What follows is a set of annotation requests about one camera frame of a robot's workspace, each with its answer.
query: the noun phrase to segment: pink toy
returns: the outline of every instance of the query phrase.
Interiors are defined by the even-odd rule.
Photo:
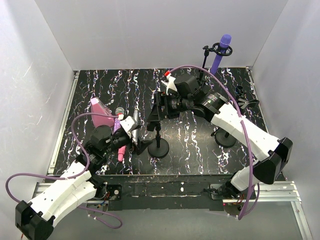
[[[112,115],[109,108],[107,108],[97,97],[91,98],[91,112],[95,114],[105,114],[106,116]],[[92,121],[95,128],[107,125],[110,128],[115,125],[115,119],[111,117],[95,116],[92,115]]]
[[[113,132],[115,133],[119,128],[121,128],[120,121],[124,118],[125,110],[122,107],[117,107],[115,114],[119,116],[114,121]],[[118,161],[122,162],[124,160],[124,155],[126,153],[126,146],[120,147],[118,149]]]

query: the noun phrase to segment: wire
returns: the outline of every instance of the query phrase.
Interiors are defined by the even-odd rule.
[[[250,141],[249,141],[249,137],[248,137],[248,133],[247,133],[247,129],[246,129],[246,126],[245,126],[245,123],[244,121],[242,120],[242,114],[241,114],[241,111],[240,111],[240,108],[238,106],[238,103],[237,101],[235,100],[235,98],[231,95],[231,93],[226,89],[226,87],[219,81],[218,78],[216,78],[211,72],[209,72],[208,70],[202,68],[202,67],[199,67],[199,66],[195,66],[195,65],[182,65],[182,66],[178,66],[178,67],[175,67],[173,68],[172,70],[170,70],[170,73],[172,74],[174,71],[178,70],[178,69],[182,69],[182,68],[195,68],[195,69],[199,69],[201,71],[203,71],[204,73],[207,73],[209,74],[219,85],[220,87],[225,91],[225,93],[229,96],[229,98],[232,100],[233,102],[233,105],[236,109],[236,112],[239,116],[239,118],[241,118],[241,121],[240,121],[240,124],[242,126],[242,129],[243,129],[243,134],[244,134],[244,138],[245,138],[245,142],[246,142],[246,146],[248,148],[248,155],[249,155],[249,187],[248,187],[248,193],[247,193],[247,196],[246,196],[246,199],[245,199],[245,203],[239,213],[239,216],[238,216],[238,219],[241,220],[245,213],[246,213],[246,210],[247,210],[247,207],[248,207],[248,204],[249,204],[249,200],[251,198],[251,195],[253,193],[253,189],[252,189],[252,186],[253,186],[253,171],[254,171],[254,167],[253,167],[253,155],[252,155],[252,150],[251,150],[251,145],[250,145]]]
[[[101,204],[98,205],[98,208],[100,208],[101,206],[104,206],[106,200],[109,198],[110,196],[110,192],[108,191],[106,194],[105,194],[105,197],[104,197],[104,200]]]
[[[233,204],[233,205],[239,205],[239,204],[242,203],[242,201],[244,200],[244,198],[245,198],[245,194],[243,193],[243,194],[240,195],[238,201],[236,201],[236,202],[234,202],[234,203],[232,203],[232,204]]]
[[[114,116],[114,115],[105,115],[105,114],[101,114],[101,113],[94,113],[94,112],[86,112],[86,113],[82,113],[78,116],[76,116],[72,123],[71,123],[71,132],[72,132],[72,135],[74,137],[74,140],[76,141],[76,143],[79,145],[79,147],[81,148],[82,152],[84,153],[85,157],[86,157],[86,166],[84,167],[84,169],[76,174],[76,175],[73,175],[73,176],[69,176],[68,178],[65,178],[65,177],[54,177],[54,176],[46,176],[46,175],[41,175],[41,174],[34,174],[34,173],[27,173],[27,172],[21,172],[21,173],[16,173],[16,174],[13,174],[12,176],[10,176],[6,181],[5,181],[5,190],[6,192],[8,193],[9,197],[12,198],[14,201],[16,201],[17,203],[19,203],[20,201],[15,197],[13,196],[13,194],[11,193],[10,189],[9,189],[9,182],[11,181],[11,179],[15,178],[15,177],[19,177],[19,176],[28,176],[28,177],[36,177],[36,178],[42,178],[42,179],[50,179],[50,180],[67,180],[67,179],[75,179],[76,177],[82,175],[85,171],[88,170],[88,167],[89,167],[89,164],[90,164],[90,157],[89,157],[89,154],[88,152],[86,151],[85,147],[81,144],[81,142],[79,141],[79,139],[77,138],[77,135],[76,135],[76,132],[75,132],[75,122],[79,119],[79,118],[82,118],[84,116],[92,116],[92,115],[95,115],[95,116],[101,116],[101,117],[106,117],[106,118],[114,118],[114,119],[117,119],[118,116]],[[81,206],[78,206],[78,208],[80,209],[86,209],[86,207],[81,207]],[[122,226],[122,220],[116,216],[116,215],[113,215],[111,213],[106,213],[106,212],[103,212],[103,211],[99,211],[99,210],[96,210],[96,209],[93,209],[93,208],[88,208],[90,211],[94,211],[94,212],[97,212],[97,213],[102,213],[102,214],[105,214],[105,215],[109,215],[111,217],[114,217],[116,219],[118,219],[120,221],[120,226],[112,226],[108,223],[106,223],[105,221],[103,221],[102,219],[100,218],[96,218],[98,221],[102,222],[103,224],[107,225],[108,227],[112,228],[112,229],[118,229]]]
[[[89,214],[90,217],[92,217],[93,219],[96,219],[96,220],[102,222],[104,225],[108,226],[109,228],[119,229],[119,228],[121,228],[122,225],[123,225],[122,219],[121,219],[120,217],[118,217],[117,215],[114,215],[114,214],[112,214],[112,213],[110,213],[110,212],[100,211],[100,210],[96,210],[96,209],[94,209],[94,208],[88,208],[88,207],[84,207],[84,206],[78,206],[78,208],[79,208],[79,209],[83,209],[83,210],[87,210],[87,211],[94,211],[94,212],[97,212],[97,213],[100,213],[100,214],[104,214],[104,215],[107,215],[107,216],[111,216],[111,217],[117,219],[117,220],[120,222],[120,225],[118,225],[118,226],[113,226],[113,225],[105,222],[105,221],[102,220],[101,218],[96,217],[96,216],[92,216],[92,215]]]
[[[249,214],[249,213],[255,208],[255,206],[257,205],[257,202],[258,202],[258,199],[259,199],[259,195],[260,195],[260,184],[258,183],[257,185],[258,185],[258,191],[257,191],[257,193],[256,193],[255,201],[254,201],[252,207],[244,214],[244,216],[247,215],[247,214]]]

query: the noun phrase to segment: white wall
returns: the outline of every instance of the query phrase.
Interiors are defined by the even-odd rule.
[[[320,239],[319,26],[319,0],[289,0],[253,66],[271,134],[293,141],[284,174],[296,182],[315,240]]]
[[[221,66],[252,66],[288,0],[35,1],[72,69],[90,70],[201,66],[223,34]]]
[[[21,233],[5,181],[47,173],[73,71],[34,0],[0,3],[0,239],[13,240]],[[18,177],[10,188],[28,201],[36,181]]]

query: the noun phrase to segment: white arm segment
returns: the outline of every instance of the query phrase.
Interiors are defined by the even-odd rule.
[[[233,137],[235,137],[243,145],[247,146],[245,135],[240,121],[243,120],[248,137],[250,140],[251,150],[254,156],[257,158],[254,164],[269,157],[268,152],[274,151],[278,143],[278,138],[263,131],[251,121],[246,119],[245,116],[240,118],[237,110],[230,104],[224,104],[219,109],[220,113],[215,114],[211,120],[211,123],[227,131]],[[257,184],[260,181],[253,176],[252,184]],[[238,171],[232,178],[231,184],[234,185],[239,191],[243,191],[249,186],[249,167]]]
[[[61,177],[67,178],[74,176],[83,171],[83,169],[84,166],[80,162],[73,162]],[[80,189],[82,184],[86,183],[86,181],[90,178],[91,173],[86,171],[76,178],[57,180],[50,187],[48,187],[48,189],[29,201],[32,202],[31,207],[37,213],[42,212],[43,215],[41,217],[46,221],[48,221],[52,215],[55,215],[56,211],[59,212],[59,208],[59,214],[62,214],[61,210],[67,208],[69,208],[68,211],[71,212],[71,210],[75,209],[82,202],[91,199],[92,196],[95,196],[96,189],[90,187],[89,185],[89,189],[87,189],[87,185],[85,185],[86,189],[83,189],[89,191],[83,191],[80,195],[78,193],[76,194],[76,190],[78,188]]]
[[[84,203],[85,201],[92,199],[96,195],[97,189],[91,182],[85,181],[82,183],[73,193],[71,193],[54,212],[55,219],[53,221],[53,227],[56,225],[72,210]]]

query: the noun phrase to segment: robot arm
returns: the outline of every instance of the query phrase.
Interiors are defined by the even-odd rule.
[[[94,197],[100,199],[106,195],[107,183],[96,171],[107,162],[109,153],[132,142],[131,131],[139,127],[131,116],[120,121],[120,124],[121,128],[115,133],[106,125],[93,131],[90,141],[84,146],[90,157],[87,171],[76,178],[70,178],[82,172],[87,164],[86,157],[80,154],[61,176],[66,180],[57,180],[28,203],[22,200],[17,204],[15,225],[28,239],[46,240],[68,213],[87,200]],[[138,139],[135,148],[141,153],[148,144],[148,141]]]
[[[253,163],[252,184],[274,183],[289,160],[293,146],[290,139],[285,137],[280,140],[254,125],[245,116],[239,117],[236,109],[227,102],[226,98],[200,87],[194,76],[184,74],[175,79],[169,72],[165,76],[166,80],[162,83],[166,86],[166,95],[158,93],[159,97],[156,98],[158,101],[155,103],[157,106],[164,106],[164,112],[158,108],[161,120],[177,118],[180,112],[191,110],[196,116],[220,127],[247,146],[241,126],[241,120],[243,120],[252,153],[256,157]],[[230,181],[219,189],[219,193],[235,197],[249,187],[249,175],[248,166],[234,173]]]

